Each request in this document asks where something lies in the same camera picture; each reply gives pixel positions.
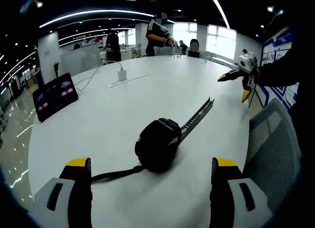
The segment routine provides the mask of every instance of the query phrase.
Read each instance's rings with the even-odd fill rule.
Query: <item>hand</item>
[[[171,46],[173,46],[173,41],[170,39],[170,40],[168,41],[168,44],[171,45]]]

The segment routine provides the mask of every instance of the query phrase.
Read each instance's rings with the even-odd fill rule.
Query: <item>sleeve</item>
[[[151,22],[148,27],[147,27],[147,34],[146,37],[148,37],[148,35],[150,34],[155,34],[157,33],[157,25],[153,22]]]
[[[294,50],[290,49],[284,57],[273,63],[259,67],[256,83],[260,86],[281,87],[291,86],[299,82],[298,70],[295,68]]]

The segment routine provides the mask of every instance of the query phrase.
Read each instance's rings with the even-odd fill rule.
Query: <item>floor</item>
[[[7,185],[22,207],[30,210],[33,205],[31,196],[28,154],[29,144],[36,112],[32,93],[37,89],[33,86],[24,92],[8,107],[5,113],[7,126],[1,137],[3,145],[0,149],[0,165]],[[254,93],[250,105],[250,117],[262,110],[257,93]]]

